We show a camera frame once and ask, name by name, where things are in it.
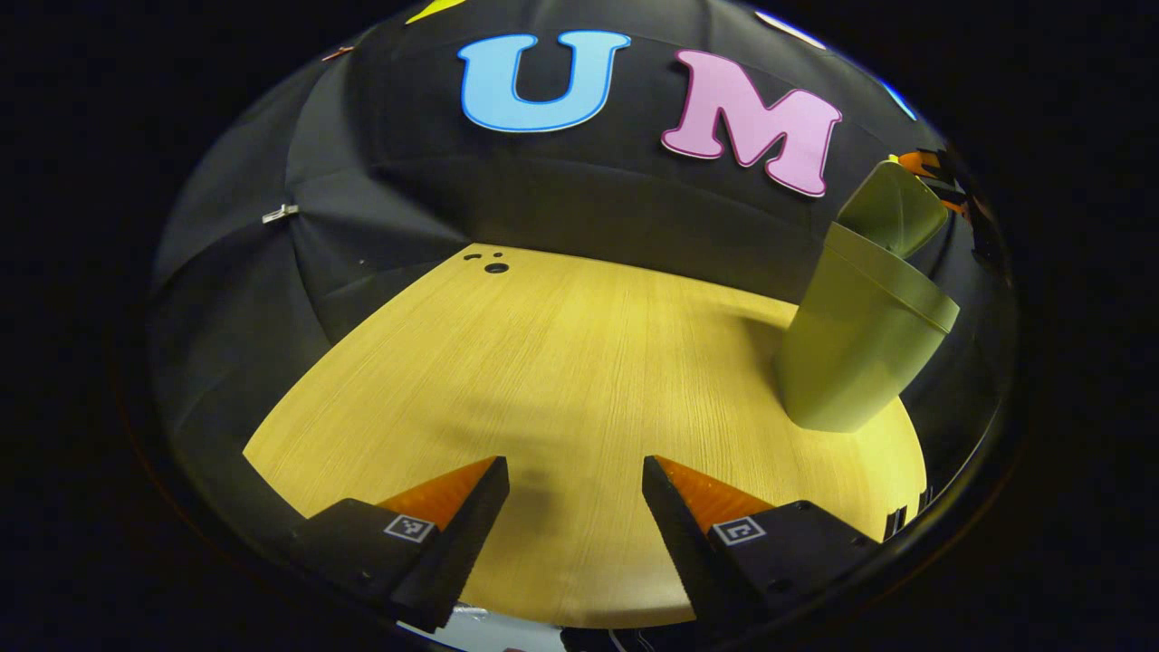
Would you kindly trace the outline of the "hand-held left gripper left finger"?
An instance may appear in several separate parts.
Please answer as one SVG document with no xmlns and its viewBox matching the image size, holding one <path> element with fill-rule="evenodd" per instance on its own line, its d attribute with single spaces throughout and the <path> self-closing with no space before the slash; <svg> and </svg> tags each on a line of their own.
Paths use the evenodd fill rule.
<svg viewBox="0 0 1159 652">
<path fill-rule="evenodd" d="M 290 529 L 290 561 L 377 616 L 446 627 L 510 491 L 489 455 L 380 503 L 347 498 Z"/>
</svg>

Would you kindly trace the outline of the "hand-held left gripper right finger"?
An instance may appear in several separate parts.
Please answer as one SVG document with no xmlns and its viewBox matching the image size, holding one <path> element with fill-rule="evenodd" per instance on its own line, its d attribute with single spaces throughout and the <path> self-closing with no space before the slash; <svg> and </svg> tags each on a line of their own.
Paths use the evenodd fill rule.
<svg viewBox="0 0 1159 652">
<path fill-rule="evenodd" d="M 839 585 L 880 545 L 808 500 L 774 506 L 722 479 L 646 455 L 642 493 L 699 627 L 737 633 Z"/>
</svg>

